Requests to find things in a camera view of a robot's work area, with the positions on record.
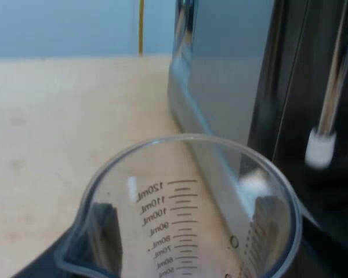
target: measuring cup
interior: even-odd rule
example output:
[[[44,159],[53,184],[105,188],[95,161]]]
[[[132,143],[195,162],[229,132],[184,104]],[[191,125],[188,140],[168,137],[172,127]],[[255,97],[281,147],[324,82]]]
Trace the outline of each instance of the measuring cup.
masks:
[[[271,162],[229,140],[183,134],[102,167],[55,258],[91,278],[280,277],[301,232],[296,195]]]

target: measuring cup rim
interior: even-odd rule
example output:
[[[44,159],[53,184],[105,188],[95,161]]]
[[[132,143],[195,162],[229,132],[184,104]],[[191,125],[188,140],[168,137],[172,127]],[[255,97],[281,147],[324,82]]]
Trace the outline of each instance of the measuring cup rim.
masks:
[[[104,175],[123,158],[127,157],[131,153],[134,153],[135,151],[138,151],[139,149],[142,149],[144,147],[149,147],[155,144],[162,144],[162,143],[174,142],[174,141],[208,142],[208,143],[221,145],[223,147],[228,147],[230,149],[234,149],[235,151],[238,151],[241,154],[246,155],[247,157],[253,159],[258,164],[263,166],[263,168],[266,171],[268,171],[270,174],[275,176],[275,178],[287,190],[287,197],[290,198],[289,204],[292,206],[291,207],[291,214],[293,214],[292,218],[295,220],[295,222],[292,221],[294,227],[292,227],[291,229],[291,230],[294,230],[294,231],[291,231],[291,233],[293,233],[293,235],[291,235],[293,239],[292,239],[292,243],[290,244],[291,247],[289,251],[287,252],[287,254],[281,255],[281,257],[283,256],[285,257],[285,258],[282,258],[281,266],[276,271],[274,271],[272,276],[270,276],[270,277],[281,277],[284,274],[284,272],[288,269],[296,253],[298,252],[300,240],[302,238],[302,214],[300,212],[298,197],[296,196],[295,191],[293,190],[293,187],[289,183],[288,179],[283,175],[283,173],[271,161],[269,161],[267,158],[265,158],[260,153],[254,151],[253,149],[246,147],[240,143],[234,142],[232,140],[219,138],[212,135],[193,134],[193,133],[182,133],[182,134],[175,134],[170,136],[156,137],[153,139],[139,142],[135,145],[127,147],[123,149],[122,151],[118,152],[111,159],[109,159],[101,168],[99,168],[99,170],[94,174],[94,176],[92,177],[92,179],[90,180],[88,186],[86,187],[84,191],[76,218],[74,220],[73,225],[70,228],[70,231],[68,232],[68,235],[66,236],[65,241],[62,244],[60,244],[59,248],[55,252],[55,261],[57,266],[79,275],[88,275],[92,278],[111,278],[111,276],[107,276],[100,271],[96,271],[87,267],[83,267],[80,265],[75,265],[70,262],[67,262],[64,259],[64,255],[66,254],[67,249],[69,248],[71,244],[72,238],[76,236],[83,229],[85,218],[88,215],[88,211],[89,211],[94,193],[96,189],[98,188],[100,181],[103,179]]]

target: coffee machine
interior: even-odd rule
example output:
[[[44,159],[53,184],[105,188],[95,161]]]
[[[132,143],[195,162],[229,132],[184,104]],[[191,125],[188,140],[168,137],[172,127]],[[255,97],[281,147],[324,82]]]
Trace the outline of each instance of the coffee machine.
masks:
[[[348,0],[177,0],[168,96],[183,131],[290,180],[305,219],[289,277],[348,274]]]

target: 120ml marking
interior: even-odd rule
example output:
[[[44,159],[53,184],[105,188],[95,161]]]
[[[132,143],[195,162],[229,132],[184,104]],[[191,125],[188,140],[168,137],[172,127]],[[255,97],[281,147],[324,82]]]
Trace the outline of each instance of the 120ml marking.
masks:
[[[161,268],[162,266],[169,265],[172,262],[173,262],[173,258],[172,257],[164,259],[163,261],[157,263],[157,269]]]
[[[152,237],[153,235],[156,235],[158,232],[164,231],[164,230],[166,230],[168,228],[169,228],[169,222],[161,223],[157,227],[151,229],[150,237]]]
[[[138,192],[138,200],[137,203],[143,200],[148,195],[153,194],[154,192],[160,191],[162,189],[162,182],[156,183],[154,185],[150,185],[146,190],[142,192]]]
[[[163,249],[155,252],[154,259],[157,259],[158,257],[165,255],[167,252],[170,252],[170,251],[172,251],[172,246],[171,245],[165,246]]]
[[[170,273],[174,273],[174,268],[168,268],[167,270],[165,270],[164,272],[160,272],[158,275],[158,278],[162,278]]]
[[[142,215],[143,213],[149,211],[150,209],[154,208],[155,206],[157,206],[159,204],[163,204],[163,203],[165,203],[165,197],[164,196],[157,197],[156,199],[153,199],[148,204],[145,204],[144,206],[142,206],[142,212],[140,213],[140,215]]]
[[[156,247],[163,245],[166,242],[170,242],[170,240],[171,240],[170,236],[164,236],[162,237],[162,239],[159,239],[156,242],[153,242],[152,249],[155,249]]]
[[[162,217],[163,215],[166,214],[166,208],[161,208],[155,212],[153,212],[150,216],[144,217],[143,218],[143,225],[142,227],[146,226],[148,223],[150,223],[151,221]]]

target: light blue wall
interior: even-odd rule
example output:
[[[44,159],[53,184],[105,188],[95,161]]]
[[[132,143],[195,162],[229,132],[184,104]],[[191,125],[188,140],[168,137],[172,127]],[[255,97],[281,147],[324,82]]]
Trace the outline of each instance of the light blue wall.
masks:
[[[145,53],[170,53],[174,0],[146,0]],[[0,58],[137,54],[139,0],[0,0]]]

